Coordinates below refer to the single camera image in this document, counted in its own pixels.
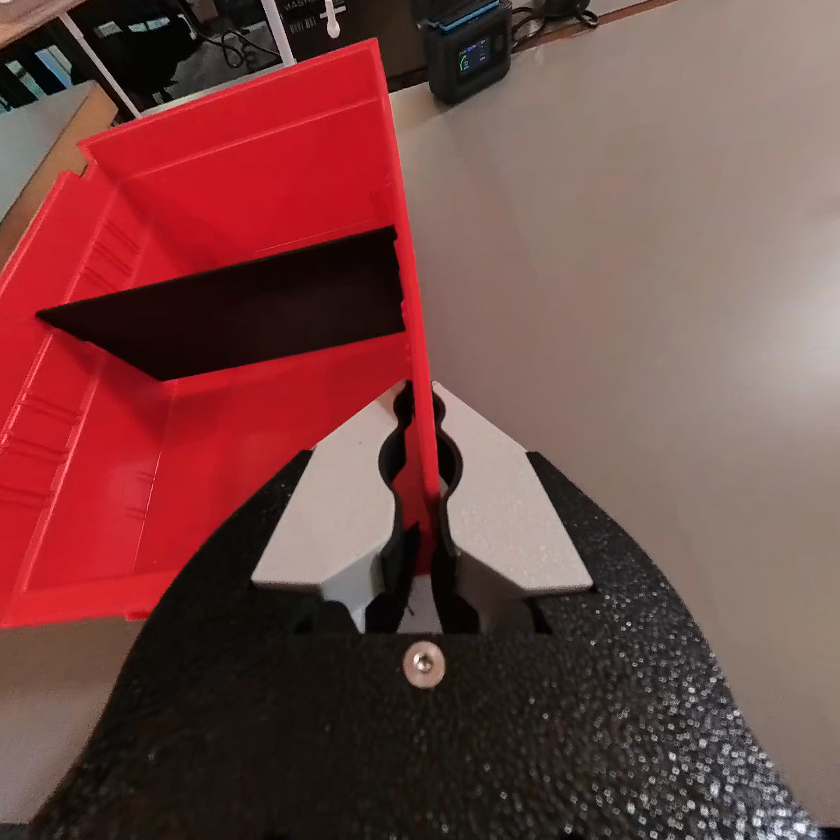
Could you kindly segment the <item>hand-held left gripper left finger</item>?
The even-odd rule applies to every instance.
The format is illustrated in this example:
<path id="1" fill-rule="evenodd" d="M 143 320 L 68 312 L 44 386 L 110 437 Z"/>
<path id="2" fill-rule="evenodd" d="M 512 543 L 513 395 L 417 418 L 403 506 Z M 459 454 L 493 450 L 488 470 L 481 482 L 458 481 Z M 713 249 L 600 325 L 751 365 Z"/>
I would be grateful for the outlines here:
<path id="1" fill-rule="evenodd" d="M 342 605 L 361 633 L 394 634 L 421 546 L 394 487 L 413 386 L 402 380 L 318 442 L 251 575 L 260 588 Z"/>

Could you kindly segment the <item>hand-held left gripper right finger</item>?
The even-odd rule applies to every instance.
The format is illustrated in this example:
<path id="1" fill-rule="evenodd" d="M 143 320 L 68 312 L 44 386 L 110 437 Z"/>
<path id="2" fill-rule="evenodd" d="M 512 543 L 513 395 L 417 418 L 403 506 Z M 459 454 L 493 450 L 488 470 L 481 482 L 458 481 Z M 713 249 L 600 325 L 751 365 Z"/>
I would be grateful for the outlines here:
<path id="1" fill-rule="evenodd" d="M 594 582 L 512 437 L 432 384 L 440 502 L 431 585 L 443 633 L 552 635 L 543 600 Z"/>

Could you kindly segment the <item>red plastic bin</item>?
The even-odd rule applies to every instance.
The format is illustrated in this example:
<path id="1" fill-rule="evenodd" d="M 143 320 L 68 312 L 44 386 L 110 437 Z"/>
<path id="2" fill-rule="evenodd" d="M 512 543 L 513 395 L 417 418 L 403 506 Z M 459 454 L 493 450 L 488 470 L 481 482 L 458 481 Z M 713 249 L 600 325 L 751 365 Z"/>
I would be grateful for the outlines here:
<path id="1" fill-rule="evenodd" d="M 437 494 L 421 293 L 373 40 L 80 143 L 2 272 L 2 628 L 147 617 L 298 452 L 402 380 Z M 42 309 L 394 226 L 405 331 L 156 381 Z"/>

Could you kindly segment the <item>black bin divider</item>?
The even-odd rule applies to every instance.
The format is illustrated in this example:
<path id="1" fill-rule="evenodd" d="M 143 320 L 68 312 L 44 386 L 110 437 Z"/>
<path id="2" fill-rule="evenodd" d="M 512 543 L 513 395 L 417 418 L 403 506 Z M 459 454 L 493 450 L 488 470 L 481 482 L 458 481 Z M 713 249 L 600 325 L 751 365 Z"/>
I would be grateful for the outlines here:
<path id="1" fill-rule="evenodd" d="M 394 226 L 42 309 L 168 382 L 405 331 Z"/>

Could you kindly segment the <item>black power station with screen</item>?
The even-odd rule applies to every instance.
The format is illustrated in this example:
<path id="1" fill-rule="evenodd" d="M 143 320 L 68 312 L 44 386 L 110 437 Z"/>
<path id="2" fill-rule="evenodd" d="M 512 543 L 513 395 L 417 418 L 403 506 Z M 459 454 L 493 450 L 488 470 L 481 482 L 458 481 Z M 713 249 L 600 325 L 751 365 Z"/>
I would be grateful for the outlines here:
<path id="1" fill-rule="evenodd" d="M 511 21 L 508 1 L 429 2 L 421 33 L 427 82 L 436 99 L 461 103 L 508 74 Z"/>

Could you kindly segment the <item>black printed box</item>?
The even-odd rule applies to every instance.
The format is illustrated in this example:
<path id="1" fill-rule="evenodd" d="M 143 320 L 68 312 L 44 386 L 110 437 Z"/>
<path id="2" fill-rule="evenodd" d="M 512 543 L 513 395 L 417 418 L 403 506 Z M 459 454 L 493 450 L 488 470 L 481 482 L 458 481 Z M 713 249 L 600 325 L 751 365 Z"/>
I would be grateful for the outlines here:
<path id="1" fill-rule="evenodd" d="M 387 2 L 333 1 L 339 33 L 328 32 L 325 1 L 278 1 L 277 10 L 297 61 L 376 38 L 385 26 Z"/>

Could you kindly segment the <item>white metal table leg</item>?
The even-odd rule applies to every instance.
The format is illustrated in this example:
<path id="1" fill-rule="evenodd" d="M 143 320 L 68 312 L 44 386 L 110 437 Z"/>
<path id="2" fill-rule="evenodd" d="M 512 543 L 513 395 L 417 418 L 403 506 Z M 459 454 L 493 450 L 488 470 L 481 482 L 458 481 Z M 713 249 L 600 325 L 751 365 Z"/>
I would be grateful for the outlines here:
<path id="1" fill-rule="evenodd" d="M 76 40 L 79 47 L 85 53 L 85 55 L 89 58 L 90 62 L 92 63 L 93 67 L 96 69 L 98 73 L 98 77 L 101 77 L 104 82 L 107 83 L 108 88 L 112 91 L 124 106 L 124 110 L 126 110 L 130 114 L 131 119 L 138 119 L 141 116 L 141 111 L 135 106 L 132 100 L 129 98 L 128 94 L 125 90 L 123 90 L 116 80 L 116 78 L 112 75 L 110 70 L 104 65 L 98 54 L 94 51 L 88 41 L 85 39 L 84 34 L 82 33 L 81 29 L 77 26 L 77 24 L 72 20 L 69 16 L 67 11 L 60 12 L 58 14 L 58 20 L 62 23 L 62 25 L 67 29 L 70 36 Z"/>
<path id="2" fill-rule="evenodd" d="M 293 67 L 297 61 L 293 55 L 277 1 L 260 1 L 260 3 L 283 66 Z"/>

